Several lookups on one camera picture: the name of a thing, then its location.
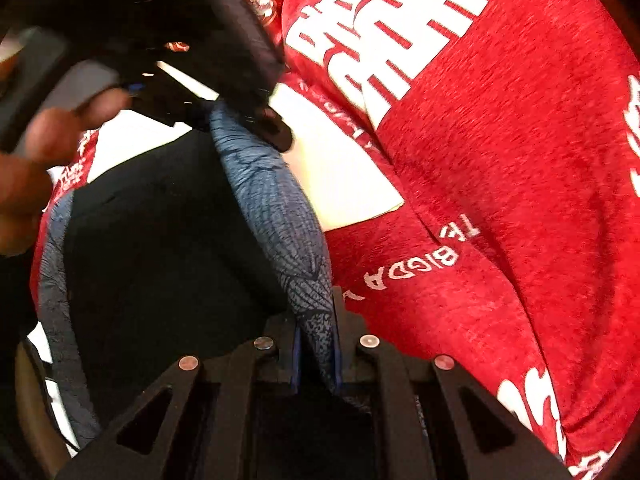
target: gray patterned fabric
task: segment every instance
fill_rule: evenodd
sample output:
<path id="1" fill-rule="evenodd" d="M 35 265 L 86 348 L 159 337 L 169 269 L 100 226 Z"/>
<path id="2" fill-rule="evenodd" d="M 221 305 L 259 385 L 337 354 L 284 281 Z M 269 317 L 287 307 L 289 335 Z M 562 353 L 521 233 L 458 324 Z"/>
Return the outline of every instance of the gray patterned fabric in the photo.
<path id="1" fill-rule="evenodd" d="M 214 142 L 249 228 L 276 271 L 324 382 L 335 387 L 329 253 L 318 219 L 286 163 L 216 102 Z"/>
<path id="2" fill-rule="evenodd" d="M 60 388 L 69 422 L 82 448 L 102 430 L 89 398 L 66 298 L 63 243 L 73 198 L 73 192 L 67 193 L 53 206 L 49 215 L 40 264 L 38 316 L 49 340 L 54 378 Z"/>

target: silver screw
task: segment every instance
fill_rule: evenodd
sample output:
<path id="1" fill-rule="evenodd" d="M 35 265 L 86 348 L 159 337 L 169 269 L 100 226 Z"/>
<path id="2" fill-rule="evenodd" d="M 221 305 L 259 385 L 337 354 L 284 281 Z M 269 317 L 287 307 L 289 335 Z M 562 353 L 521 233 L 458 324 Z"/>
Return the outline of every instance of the silver screw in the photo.
<path id="1" fill-rule="evenodd" d="M 364 346 L 364 348 L 375 348 L 380 344 L 380 339 L 374 335 L 367 334 L 360 338 L 360 344 Z"/>
<path id="2" fill-rule="evenodd" d="M 453 360 L 453 357 L 450 357 L 448 355 L 439 355 L 437 356 L 434 360 L 433 363 L 440 369 L 440 370 L 451 370 L 453 369 L 453 367 L 456 365 L 456 362 Z"/>
<path id="3" fill-rule="evenodd" d="M 265 335 L 260 336 L 254 341 L 254 346 L 258 350 L 268 350 L 269 348 L 273 347 L 273 339 Z"/>
<path id="4" fill-rule="evenodd" d="M 198 366 L 198 358 L 192 355 L 185 355 L 178 362 L 178 366 L 180 370 L 184 370 L 185 372 L 190 372 L 191 370 L 195 370 Z"/>

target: human hand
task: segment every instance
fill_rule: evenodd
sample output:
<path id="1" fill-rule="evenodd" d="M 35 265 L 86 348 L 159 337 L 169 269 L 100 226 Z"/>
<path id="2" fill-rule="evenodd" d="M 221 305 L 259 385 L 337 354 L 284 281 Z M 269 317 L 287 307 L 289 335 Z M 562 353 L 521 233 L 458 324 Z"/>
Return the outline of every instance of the human hand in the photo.
<path id="1" fill-rule="evenodd" d="M 124 90 L 110 89 L 73 112 L 44 110 L 27 128 L 23 156 L 0 152 L 0 254 L 21 254 L 34 243 L 52 191 L 47 170 L 68 164 L 82 133 L 113 119 L 128 103 Z"/>

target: black device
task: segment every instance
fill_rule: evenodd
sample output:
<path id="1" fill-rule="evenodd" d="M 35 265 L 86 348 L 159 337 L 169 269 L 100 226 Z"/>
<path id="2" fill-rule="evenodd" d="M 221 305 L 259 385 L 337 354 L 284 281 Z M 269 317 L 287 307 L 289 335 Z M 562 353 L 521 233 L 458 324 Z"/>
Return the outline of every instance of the black device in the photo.
<path id="1" fill-rule="evenodd" d="M 265 113 L 284 62 L 245 0 L 9 0 L 0 38 L 9 26 L 23 31 L 24 48 L 0 99 L 1 151 L 14 150 L 39 109 L 75 108 L 112 86 L 129 89 L 134 110 L 155 120 L 197 121 L 204 103 L 159 61 L 214 89 L 281 151 L 292 143 L 282 121 Z M 176 41 L 189 51 L 165 47 Z M 82 84 L 69 82 L 72 69 L 84 70 Z"/>
<path id="2" fill-rule="evenodd" d="M 370 431 L 358 428 L 362 433 L 350 436 L 361 446 L 340 442 L 336 434 L 337 446 L 324 440 L 320 451 L 326 461 L 358 462 L 355 470 L 305 470 L 300 450 L 282 449 L 297 438 L 348 430 L 349 421 L 344 424 L 348 415 L 340 418 L 340 409 L 324 402 L 331 394 L 300 381 L 300 330 L 291 314 L 280 314 L 267 323 L 263 337 L 231 354 L 204 361 L 185 356 L 171 366 L 56 480 L 571 478 L 451 357 L 408 357 L 368 334 L 364 320 L 345 310 L 337 287 L 334 305 L 336 394 L 347 399 L 337 401 L 366 399 Z M 305 396 L 310 405 L 314 396 L 320 399 L 316 413 L 292 425 L 286 413 L 296 412 Z M 290 432 L 288 445 L 278 437 L 279 424 Z M 312 462 L 313 454 L 302 460 Z"/>

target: triangular cutout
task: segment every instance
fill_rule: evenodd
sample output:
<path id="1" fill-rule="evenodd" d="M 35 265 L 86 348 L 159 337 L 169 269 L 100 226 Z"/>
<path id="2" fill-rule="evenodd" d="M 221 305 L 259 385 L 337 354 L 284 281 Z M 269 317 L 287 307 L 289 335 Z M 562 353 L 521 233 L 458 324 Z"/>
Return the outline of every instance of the triangular cutout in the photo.
<path id="1" fill-rule="evenodd" d="M 116 442 L 143 455 L 151 453 L 171 397 L 171 389 L 164 388 L 123 428 Z"/>
<path id="2" fill-rule="evenodd" d="M 460 399 L 482 453 L 492 453 L 515 443 L 516 437 L 513 432 L 492 413 L 471 389 L 460 388 Z"/>

